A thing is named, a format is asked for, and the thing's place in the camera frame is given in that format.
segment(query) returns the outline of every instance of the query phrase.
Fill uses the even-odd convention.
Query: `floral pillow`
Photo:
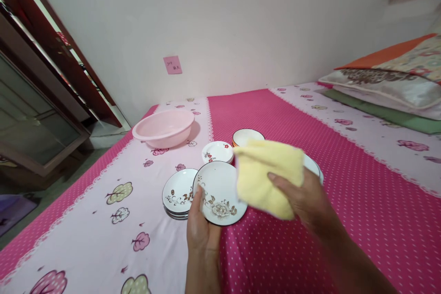
[[[441,102],[441,85],[412,73],[351,68],[336,70],[319,81],[381,95],[412,109],[426,109]]]

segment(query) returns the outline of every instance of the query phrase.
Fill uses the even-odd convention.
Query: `white bowl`
[[[224,141],[210,142],[202,148],[202,160],[204,163],[213,161],[231,163],[233,156],[233,147]]]
[[[259,131],[252,129],[237,130],[233,134],[233,146],[245,147],[248,144],[248,140],[265,140],[263,134]]]

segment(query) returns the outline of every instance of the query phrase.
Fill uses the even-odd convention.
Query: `white ceramic plate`
[[[196,174],[193,189],[205,190],[202,213],[216,225],[226,226],[243,217],[248,205],[239,201],[236,192],[237,171],[225,162],[210,162]]]
[[[307,167],[311,172],[314,172],[317,176],[320,177],[320,184],[323,185],[324,176],[318,164],[311,159],[308,155],[305,154],[303,159],[303,165]]]
[[[260,132],[252,129],[241,129],[234,132],[233,134],[233,141],[238,146],[242,146],[242,147],[246,146],[248,144],[248,140],[250,139],[265,140],[265,137]]]
[[[202,160],[204,163],[213,161],[233,161],[233,147],[224,141],[210,142],[202,149]]]
[[[188,213],[186,215],[174,215],[171,214],[165,207],[164,207],[165,213],[168,217],[173,218],[174,220],[180,221],[180,220],[186,220],[188,219]]]
[[[162,191],[162,203],[170,212],[182,213],[190,210],[193,181],[197,173],[196,169],[184,169],[167,180]]]

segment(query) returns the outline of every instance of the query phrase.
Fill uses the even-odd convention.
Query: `white wall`
[[[375,45],[388,0],[48,1],[133,125],[171,99],[318,79]]]
[[[374,44],[376,51],[393,44],[411,40],[429,31],[441,33],[441,0],[388,0],[382,17],[376,22]]]

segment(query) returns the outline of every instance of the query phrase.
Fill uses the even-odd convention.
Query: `hand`
[[[304,168],[301,187],[291,184],[283,177],[268,173],[273,185],[288,198],[294,213],[299,215],[303,225],[319,238],[338,234],[344,228],[320,185],[320,178]]]
[[[201,203],[205,191],[201,186],[193,197],[192,206],[188,212],[187,245],[188,252],[204,253],[219,256],[219,241],[222,228],[208,223],[201,212]]]
[[[187,222],[187,280],[186,294],[220,294],[219,241],[222,228],[208,223],[201,212],[201,186],[194,194]]]

